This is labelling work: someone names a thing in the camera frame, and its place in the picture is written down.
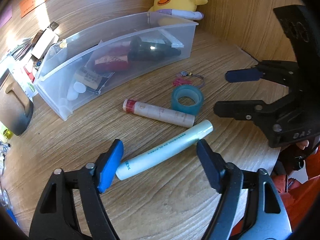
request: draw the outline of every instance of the metal screw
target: metal screw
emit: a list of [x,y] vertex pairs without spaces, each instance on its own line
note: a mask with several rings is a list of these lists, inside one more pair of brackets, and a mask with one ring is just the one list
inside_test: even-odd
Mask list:
[[281,132],[281,131],[282,131],[281,125],[279,125],[279,124],[277,124],[277,123],[273,125],[272,129],[273,129],[275,132]]
[[230,170],[233,170],[235,167],[232,163],[227,163],[226,164],[227,168],[230,169]]
[[265,169],[259,169],[259,173],[261,175],[267,175],[268,174],[268,172]]
[[256,105],[254,107],[254,109],[257,110],[257,111],[261,111],[262,110],[262,105]]
[[94,164],[94,163],[87,163],[87,164],[85,165],[85,167],[86,167],[88,170],[90,170],[90,169],[93,169],[93,168],[95,167],[95,164]]
[[62,172],[62,169],[57,168],[57,169],[55,169],[55,170],[53,171],[53,174],[58,175],[58,174],[60,174],[61,172]]

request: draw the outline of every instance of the plastic storage box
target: plastic storage box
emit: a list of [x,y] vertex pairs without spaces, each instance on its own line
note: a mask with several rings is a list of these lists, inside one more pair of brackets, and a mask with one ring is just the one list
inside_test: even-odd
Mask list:
[[74,110],[142,74],[190,56],[197,23],[156,12],[82,30],[54,44],[34,85],[67,120]]

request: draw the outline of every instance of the blue transparent tape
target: blue transparent tape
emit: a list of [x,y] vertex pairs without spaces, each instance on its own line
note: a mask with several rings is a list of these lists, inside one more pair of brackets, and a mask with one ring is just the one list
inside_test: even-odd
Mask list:
[[[182,97],[191,98],[195,104],[191,106],[185,106],[178,102]],[[171,109],[186,114],[197,115],[203,105],[204,97],[202,92],[191,85],[182,85],[176,87],[171,94]]]

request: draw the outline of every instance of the purple paper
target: purple paper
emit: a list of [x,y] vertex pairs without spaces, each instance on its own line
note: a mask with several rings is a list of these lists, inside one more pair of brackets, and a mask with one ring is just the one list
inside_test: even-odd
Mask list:
[[7,23],[12,17],[12,7],[9,5],[5,8],[0,16],[0,28]]

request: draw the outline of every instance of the hand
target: hand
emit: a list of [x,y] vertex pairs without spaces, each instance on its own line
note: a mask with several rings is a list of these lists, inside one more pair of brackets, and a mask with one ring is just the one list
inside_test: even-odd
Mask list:
[[303,142],[298,142],[296,143],[296,145],[301,149],[301,150],[304,150],[306,147],[309,146],[309,141],[308,140],[305,140]]

